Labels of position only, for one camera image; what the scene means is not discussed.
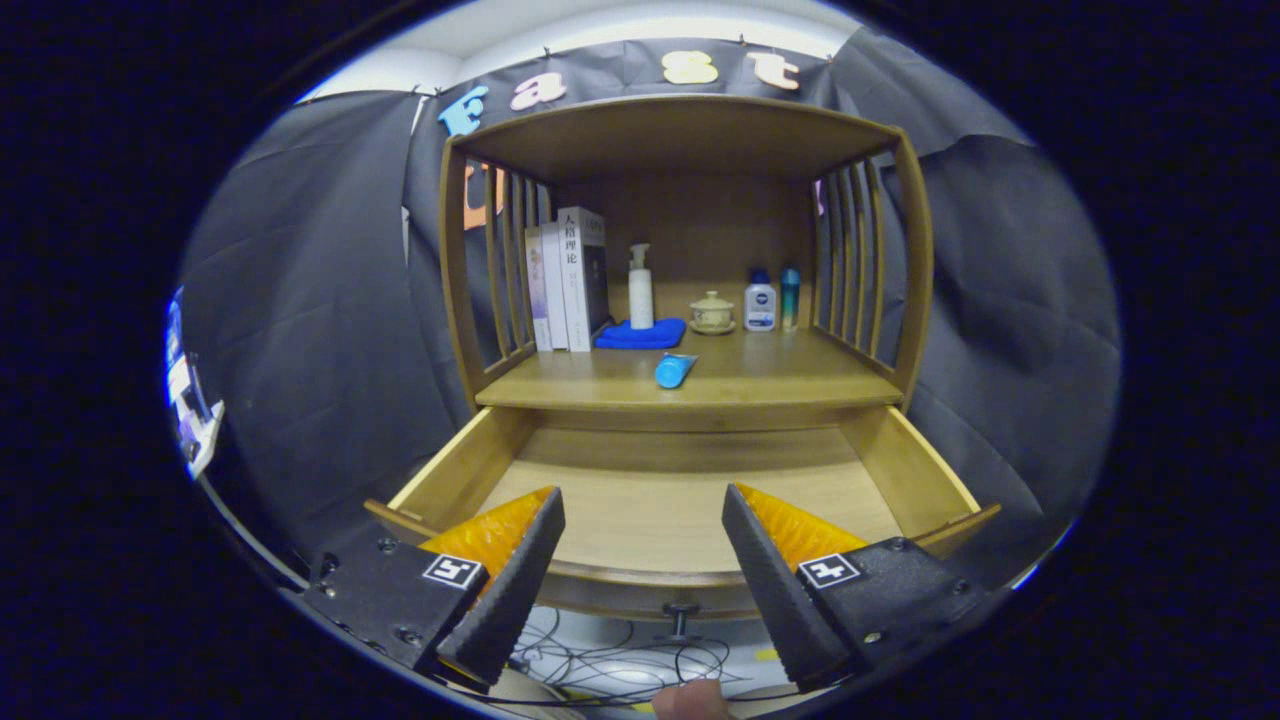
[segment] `wooden drawer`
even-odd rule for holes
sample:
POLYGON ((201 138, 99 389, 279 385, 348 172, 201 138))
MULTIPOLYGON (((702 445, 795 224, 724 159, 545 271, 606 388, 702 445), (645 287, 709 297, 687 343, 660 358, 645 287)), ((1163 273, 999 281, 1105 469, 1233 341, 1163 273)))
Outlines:
POLYGON ((558 486, 566 528, 539 602, 628 618, 660 618, 662 603, 677 600, 699 602, 700 616, 755 615, 721 525, 730 482, 868 542, 905 536, 941 556, 998 510, 979 509, 892 406, 771 423, 774 429, 741 429, 717 413, 620 418, 485 407, 389 503, 366 507, 403 541, 420 543, 558 486), (698 429, 724 427, 737 430, 698 429))

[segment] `human hand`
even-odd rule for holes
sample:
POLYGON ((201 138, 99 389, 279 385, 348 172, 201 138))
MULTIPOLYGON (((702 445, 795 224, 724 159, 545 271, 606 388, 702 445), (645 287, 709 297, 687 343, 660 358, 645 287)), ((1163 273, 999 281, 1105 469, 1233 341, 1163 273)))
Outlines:
POLYGON ((733 720, 721 694, 719 680, 692 680, 663 688, 650 701, 658 720, 733 720))

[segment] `white ceiling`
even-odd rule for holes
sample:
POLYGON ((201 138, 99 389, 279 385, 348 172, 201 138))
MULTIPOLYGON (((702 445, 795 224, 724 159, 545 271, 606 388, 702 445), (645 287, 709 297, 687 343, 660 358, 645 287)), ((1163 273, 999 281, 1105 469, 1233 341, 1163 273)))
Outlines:
POLYGON ((861 23, 813 0, 475 0, 370 50, 306 97, 452 87, 553 53, 621 40, 709 37, 833 55, 861 23))
POLYGON ((495 42, 558 20, 572 20, 575 15, 596 14, 609 9, 640 9, 650 19, 664 17, 707 15, 742 17, 744 8, 772 10, 790 15, 805 24, 824 26, 829 31, 849 37, 860 23, 844 10, 814 0, 724 0, 721 3, 652 3, 643 0, 475 0, 461 8, 431 18, 406 31, 388 42, 448 53, 454 58, 470 58, 495 42))

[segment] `lotion bottle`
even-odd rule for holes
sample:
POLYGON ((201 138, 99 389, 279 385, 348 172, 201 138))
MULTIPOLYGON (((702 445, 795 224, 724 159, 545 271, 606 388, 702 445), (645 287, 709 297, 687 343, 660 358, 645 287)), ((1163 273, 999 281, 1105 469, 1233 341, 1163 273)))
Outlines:
POLYGON ((631 301, 631 329, 648 331, 653 328, 653 277, 644 266, 644 254, 648 242, 631 246, 631 272, 627 275, 627 296, 631 301))
POLYGON ((742 327, 753 332, 772 331, 778 322, 778 291, 763 268, 751 270, 751 284, 742 297, 742 327))

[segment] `blue tube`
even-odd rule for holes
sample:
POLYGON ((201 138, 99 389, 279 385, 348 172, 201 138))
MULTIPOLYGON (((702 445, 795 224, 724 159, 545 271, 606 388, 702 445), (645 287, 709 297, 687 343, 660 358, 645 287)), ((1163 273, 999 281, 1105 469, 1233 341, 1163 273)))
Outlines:
POLYGON ((689 374, 689 369, 694 366, 695 360, 698 360, 696 355, 672 355, 668 352, 662 356, 658 368, 653 372, 653 377, 662 387, 675 389, 680 387, 680 383, 685 382, 685 375, 689 374))

